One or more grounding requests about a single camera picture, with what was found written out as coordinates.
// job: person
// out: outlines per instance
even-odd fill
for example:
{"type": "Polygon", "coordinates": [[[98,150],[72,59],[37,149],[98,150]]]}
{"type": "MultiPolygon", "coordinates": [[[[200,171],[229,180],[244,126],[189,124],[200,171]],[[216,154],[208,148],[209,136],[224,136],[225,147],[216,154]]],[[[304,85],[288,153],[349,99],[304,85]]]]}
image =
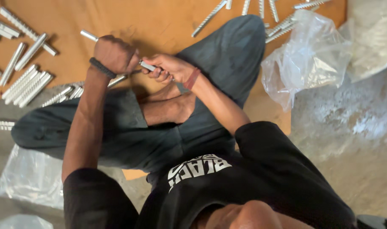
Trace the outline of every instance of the person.
{"type": "Polygon", "coordinates": [[[107,92],[105,73],[132,72],[138,50],[101,37],[80,100],[39,108],[12,130],[19,146],[63,158],[66,228],[356,228],[278,126],[242,111],[264,48],[262,20],[234,18],[176,56],[144,57],[157,68],[143,72],[167,86],[137,99],[107,92]],[[98,164],[150,173],[140,214],[98,164]]]}

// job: concrete floor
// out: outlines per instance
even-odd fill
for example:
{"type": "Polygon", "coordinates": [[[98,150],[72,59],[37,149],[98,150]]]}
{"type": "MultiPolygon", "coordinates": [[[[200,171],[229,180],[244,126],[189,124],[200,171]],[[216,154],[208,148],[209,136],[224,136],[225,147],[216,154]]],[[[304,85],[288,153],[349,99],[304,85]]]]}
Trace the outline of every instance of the concrete floor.
{"type": "MultiPolygon", "coordinates": [[[[45,91],[32,107],[56,91],[45,91]]],[[[18,119],[30,109],[0,101],[0,118],[18,119]]],[[[339,89],[298,93],[290,138],[356,214],[387,217],[387,70],[355,84],[346,79],[339,89]]],[[[13,144],[9,132],[0,131],[0,174],[13,144]]],[[[126,181],[120,169],[101,169],[119,181],[140,211],[151,188],[145,178],[126,181]]],[[[64,228],[60,210],[0,198],[0,220],[18,213],[36,214],[55,229],[64,228]]]]}

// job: clear plastic sheet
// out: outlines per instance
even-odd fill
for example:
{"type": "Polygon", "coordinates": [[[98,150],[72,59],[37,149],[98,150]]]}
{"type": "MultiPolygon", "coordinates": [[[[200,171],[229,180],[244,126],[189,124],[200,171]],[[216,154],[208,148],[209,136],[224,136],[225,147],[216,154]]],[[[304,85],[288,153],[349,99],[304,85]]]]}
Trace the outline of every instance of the clear plastic sheet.
{"type": "Polygon", "coordinates": [[[349,24],[340,29],[342,36],[331,19],[312,11],[298,10],[294,19],[287,43],[261,63],[264,89],[285,112],[299,91],[342,85],[351,58],[349,24]]]}
{"type": "Polygon", "coordinates": [[[387,68],[387,0],[349,0],[348,20],[354,20],[352,82],[387,68]]]}
{"type": "Polygon", "coordinates": [[[53,229],[53,226],[38,216],[15,215],[0,221],[0,229],[53,229]]]}
{"type": "Polygon", "coordinates": [[[0,177],[0,196],[63,209],[62,160],[15,145],[0,177]]]}

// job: cardboard sheet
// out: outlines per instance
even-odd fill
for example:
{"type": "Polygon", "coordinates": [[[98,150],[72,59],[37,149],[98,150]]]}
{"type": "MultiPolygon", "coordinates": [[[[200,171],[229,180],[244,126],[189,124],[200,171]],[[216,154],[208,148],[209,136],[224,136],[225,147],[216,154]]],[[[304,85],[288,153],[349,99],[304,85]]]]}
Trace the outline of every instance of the cardboard sheet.
{"type": "MultiPolygon", "coordinates": [[[[83,81],[93,54],[94,42],[81,36],[80,31],[102,36],[113,34],[140,49],[141,55],[156,53],[177,53],[209,35],[231,18],[240,16],[244,0],[233,0],[232,9],[221,9],[204,27],[196,38],[191,33],[215,8],[220,0],[0,0],[12,13],[27,23],[34,31],[50,35],[48,43],[60,54],[53,57],[40,50],[27,65],[40,65],[56,78],[49,87],[70,82],[83,81]]],[[[301,0],[278,0],[276,2],[280,20],[293,13],[292,6],[301,0]]],[[[337,26],[345,20],[346,0],[333,0],[317,10],[333,19],[337,26]]],[[[258,1],[252,0],[249,14],[258,15],[258,1]]],[[[0,20],[10,24],[0,15],[0,20]]],[[[268,1],[265,1],[265,22],[276,25],[268,1]]],[[[286,41],[288,34],[267,44],[265,56],[286,41]]],[[[7,66],[20,42],[32,45],[34,42],[23,36],[18,39],[0,41],[0,70],[7,66]]],[[[14,73],[6,87],[0,87],[0,95],[8,89],[23,72],[14,73]]],[[[137,94],[147,95],[158,91],[162,84],[144,75],[135,75],[121,83],[132,86],[137,94]]],[[[291,114],[284,113],[277,103],[265,93],[258,80],[252,89],[244,109],[252,121],[267,120],[277,123],[284,133],[291,130],[291,114]]]]}

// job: black t-shirt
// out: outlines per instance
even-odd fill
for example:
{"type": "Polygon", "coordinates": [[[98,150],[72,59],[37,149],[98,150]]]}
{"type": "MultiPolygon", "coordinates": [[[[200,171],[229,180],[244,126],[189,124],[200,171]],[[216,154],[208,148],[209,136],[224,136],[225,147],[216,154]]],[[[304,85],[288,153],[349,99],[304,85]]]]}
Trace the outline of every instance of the black t-shirt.
{"type": "Polygon", "coordinates": [[[314,228],[354,228],[353,211],[271,122],[236,132],[239,153],[207,154],[164,172],[138,215],[119,184],[97,169],[64,183],[67,229],[188,229],[210,205],[261,200],[314,228]]]}

